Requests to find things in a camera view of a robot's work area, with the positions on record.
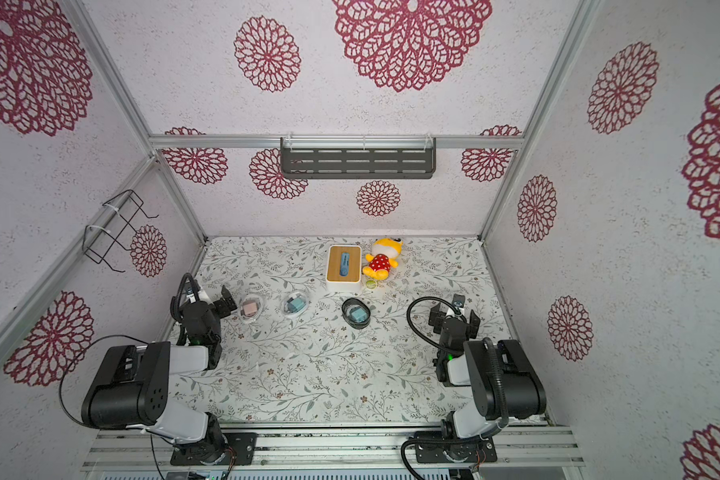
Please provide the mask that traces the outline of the pink charger cube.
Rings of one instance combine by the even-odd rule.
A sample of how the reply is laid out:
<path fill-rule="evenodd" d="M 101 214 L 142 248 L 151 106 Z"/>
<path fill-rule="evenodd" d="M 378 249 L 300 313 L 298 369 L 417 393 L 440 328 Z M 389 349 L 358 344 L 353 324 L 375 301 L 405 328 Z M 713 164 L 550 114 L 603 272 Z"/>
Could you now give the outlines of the pink charger cube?
<path fill-rule="evenodd" d="M 256 316 L 258 310 L 259 304 L 255 300 L 246 301 L 242 305 L 242 313 L 247 318 Z"/>

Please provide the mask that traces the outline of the clear oval zip pouch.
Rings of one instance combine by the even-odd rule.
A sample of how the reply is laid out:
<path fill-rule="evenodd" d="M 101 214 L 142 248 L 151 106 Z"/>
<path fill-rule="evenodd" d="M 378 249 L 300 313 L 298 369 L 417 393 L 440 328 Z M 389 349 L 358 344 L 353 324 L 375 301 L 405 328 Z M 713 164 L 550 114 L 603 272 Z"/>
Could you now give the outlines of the clear oval zip pouch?
<path fill-rule="evenodd" d="M 242 323 L 255 322 L 262 313 L 263 304 L 263 299 L 259 295 L 253 293 L 246 295 L 239 305 L 239 317 Z"/>

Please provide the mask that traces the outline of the teal charger cube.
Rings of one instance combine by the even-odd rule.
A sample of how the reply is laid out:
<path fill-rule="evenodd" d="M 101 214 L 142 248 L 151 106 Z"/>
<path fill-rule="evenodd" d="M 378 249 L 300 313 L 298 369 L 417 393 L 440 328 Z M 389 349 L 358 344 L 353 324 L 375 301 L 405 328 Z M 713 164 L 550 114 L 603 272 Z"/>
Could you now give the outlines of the teal charger cube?
<path fill-rule="evenodd" d="M 299 313 L 306 308 L 307 302 L 301 297 L 291 297 L 286 302 L 289 313 Z"/>
<path fill-rule="evenodd" d="M 368 314 L 361 307 L 353 306 L 349 310 L 348 316 L 353 324 L 363 324 L 368 320 Z"/>

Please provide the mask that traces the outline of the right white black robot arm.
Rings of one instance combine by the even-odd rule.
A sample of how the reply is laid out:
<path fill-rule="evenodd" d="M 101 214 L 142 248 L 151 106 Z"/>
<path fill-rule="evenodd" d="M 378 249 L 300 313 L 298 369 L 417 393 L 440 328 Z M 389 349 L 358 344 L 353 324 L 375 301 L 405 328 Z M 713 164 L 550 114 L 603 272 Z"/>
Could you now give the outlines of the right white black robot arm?
<path fill-rule="evenodd" d="M 424 451 L 419 461 L 451 461 L 455 454 L 464 454 L 477 464 L 493 462 L 493 438 L 512 418 L 545 413 L 544 387 L 520 342 L 479 338 L 481 318 L 465 306 L 464 296 L 456 295 L 451 302 L 435 296 L 416 298 L 406 309 L 406 322 L 417 337 L 438 350 L 438 381 L 471 392 L 469 402 L 441 421 L 440 434 L 418 433 L 403 442 L 400 457 L 413 478 L 422 475 L 407 457 L 410 448 Z"/>

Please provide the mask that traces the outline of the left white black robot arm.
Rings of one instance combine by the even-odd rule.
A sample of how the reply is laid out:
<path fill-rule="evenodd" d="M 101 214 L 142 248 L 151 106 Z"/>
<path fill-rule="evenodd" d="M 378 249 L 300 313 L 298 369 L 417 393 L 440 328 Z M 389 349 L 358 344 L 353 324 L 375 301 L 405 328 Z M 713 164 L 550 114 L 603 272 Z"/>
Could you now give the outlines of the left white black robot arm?
<path fill-rule="evenodd" d="M 179 338 L 146 342 L 130 336 L 127 345 L 105 353 L 83 398 L 81 413 L 59 403 L 75 424 L 94 430 L 138 430 L 171 445 L 173 465 L 233 465 L 238 458 L 216 415 L 171 397 L 170 378 L 215 370 L 221 360 L 221 320 L 237 310 L 227 286 L 213 300 L 190 273 L 171 298 L 170 315 Z"/>

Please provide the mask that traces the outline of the yellow plush toy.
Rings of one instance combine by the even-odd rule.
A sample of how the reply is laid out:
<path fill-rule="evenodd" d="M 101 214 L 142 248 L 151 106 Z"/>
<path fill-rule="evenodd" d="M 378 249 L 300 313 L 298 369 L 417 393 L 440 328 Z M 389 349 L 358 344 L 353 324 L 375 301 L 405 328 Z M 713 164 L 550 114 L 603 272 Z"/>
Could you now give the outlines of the yellow plush toy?
<path fill-rule="evenodd" d="M 398 267 L 398 257 L 401 254 L 403 242 L 400 239 L 383 238 L 377 240 L 366 255 L 368 264 L 363 267 L 362 273 L 375 281 L 386 280 L 391 271 Z"/>

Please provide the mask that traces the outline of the white wooden-top tissue box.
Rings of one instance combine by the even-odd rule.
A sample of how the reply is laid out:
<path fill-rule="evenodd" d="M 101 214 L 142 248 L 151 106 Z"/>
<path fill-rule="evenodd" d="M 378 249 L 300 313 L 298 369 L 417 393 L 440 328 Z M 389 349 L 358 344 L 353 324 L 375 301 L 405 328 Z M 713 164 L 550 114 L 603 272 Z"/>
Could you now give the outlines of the white wooden-top tissue box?
<path fill-rule="evenodd" d="M 362 248 L 358 245 L 332 245 L 325 271 L 328 292 L 358 295 L 363 289 L 362 278 Z"/>

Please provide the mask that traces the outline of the grey wall shelf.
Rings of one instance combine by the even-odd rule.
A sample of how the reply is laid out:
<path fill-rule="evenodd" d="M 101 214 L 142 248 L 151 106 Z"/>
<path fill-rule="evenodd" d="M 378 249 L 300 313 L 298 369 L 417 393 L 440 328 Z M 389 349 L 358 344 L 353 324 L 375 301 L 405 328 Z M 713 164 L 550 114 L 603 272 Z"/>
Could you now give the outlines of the grey wall shelf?
<path fill-rule="evenodd" d="M 437 167 L 437 142 L 318 141 L 282 138 L 280 169 L 289 180 L 426 180 Z"/>

